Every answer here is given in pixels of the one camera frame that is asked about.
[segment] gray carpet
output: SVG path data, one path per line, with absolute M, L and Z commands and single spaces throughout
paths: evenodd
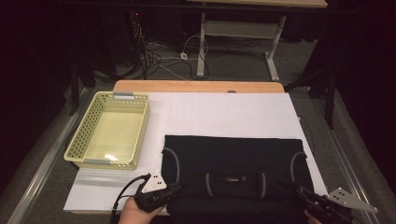
M 250 41 L 238 42 L 249 44 Z M 209 43 L 209 53 L 206 55 L 206 64 L 209 68 L 210 77 L 207 80 L 236 80 L 236 81 L 270 81 L 264 58 L 263 49 L 269 46 L 268 41 L 262 41 L 254 47 L 241 47 L 225 49 L 214 42 Z M 312 52 L 315 43 L 280 44 L 275 55 L 276 67 L 280 82 L 284 85 L 298 79 L 304 70 L 306 61 Z M 197 57 L 193 54 L 194 45 L 188 46 L 189 58 Z M 162 57 L 172 57 L 172 50 L 161 48 L 155 51 Z M 176 75 L 191 79 L 191 71 L 195 71 L 194 62 L 191 65 L 180 63 L 164 68 L 159 68 L 148 79 L 179 79 Z M 108 81 L 103 75 L 96 77 L 99 85 L 95 90 L 111 90 L 114 82 Z M 7 223 L 14 209 L 17 207 L 23 193 L 27 190 L 35 172 L 47 153 L 63 131 L 68 122 L 70 110 L 70 93 L 66 92 L 68 104 L 58 117 L 51 123 L 42 134 L 32 151 L 21 164 L 19 171 L 1 197 L 0 223 Z M 396 223 L 395 197 L 376 168 L 365 145 L 361 141 L 359 132 L 348 116 L 341 97 L 337 94 L 334 108 L 334 130 L 329 130 L 323 123 L 323 115 L 320 114 L 322 100 L 309 99 L 305 88 L 298 88 L 290 93 L 297 115 L 301 118 L 301 124 L 308 144 L 313 150 L 318 168 L 329 190 L 341 187 L 347 191 L 353 191 L 356 184 L 363 186 L 368 201 L 378 207 L 379 213 L 374 218 L 366 217 L 360 212 L 354 215 L 363 223 Z M 339 153 L 335 148 L 341 148 L 357 180 L 350 180 L 350 173 L 344 167 Z M 64 161 L 62 151 L 56 158 L 49 176 L 46 176 L 43 188 L 38 188 L 36 197 L 32 200 L 32 206 L 28 207 L 25 223 L 108 223 L 109 216 L 86 216 L 74 215 L 63 211 L 64 203 L 70 190 L 77 170 L 68 162 Z

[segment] black cloth bag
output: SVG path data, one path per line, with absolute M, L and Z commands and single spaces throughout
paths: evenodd
M 166 135 L 162 175 L 179 182 L 176 223 L 307 223 L 297 186 L 313 190 L 299 139 Z

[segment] hand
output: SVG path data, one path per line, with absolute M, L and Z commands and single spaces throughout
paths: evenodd
M 321 222 L 319 222 L 319 220 L 317 220 L 315 217 L 313 217 L 311 214 L 308 213 L 308 210 L 304 210 L 305 215 L 309 218 L 309 220 L 311 220 L 311 222 L 313 224 L 321 224 Z
M 122 208 L 119 224 L 149 224 L 150 221 L 164 208 L 165 206 L 162 206 L 151 213 L 147 213 L 140 210 L 139 207 L 137 207 L 134 198 L 130 197 L 126 200 L 125 205 Z

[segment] basket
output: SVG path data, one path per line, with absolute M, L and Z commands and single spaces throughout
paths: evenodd
M 148 120 L 148 94 L 99 91 L 64 153 L 64 159 L 78 167 L 134 170 Z

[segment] table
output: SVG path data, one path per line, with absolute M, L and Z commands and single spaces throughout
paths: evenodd
M 192 2 L 206 3 L 227 3 L 253 6 L 277 6 L 277 7 L 326 7 L 324 0 L 189 0 Z M 197 76 L 203 77 L 205 72 L 205 36 L 222 35 L 222 36 L 242 36 L 252 38 L 272 39 L 272 47 L 265 51 L 265 61 L 273 81 L 279 81 L 279 76 L 274 63 L 274 55 L 282 34 L 286 16 L 282 16 L 278 24 L 263 24 L 252 22 L 238 21 L 208 21 L 205 13 L 201 18 L 201 40 L 198 57 Z
M 123 80 L 113 91 L 145 91 L 150 96 L 151 113 L 138 167 L 133 172 L 81 168 L 65 211 L 109 213 L 127 182 L 161 168 L 163 137 L 167 133 L 300 138 L 315 191 L 327 194 L 291 99 L 279 83 Z M 125 193 L 134 194 L 137 186 L 134 184 Z

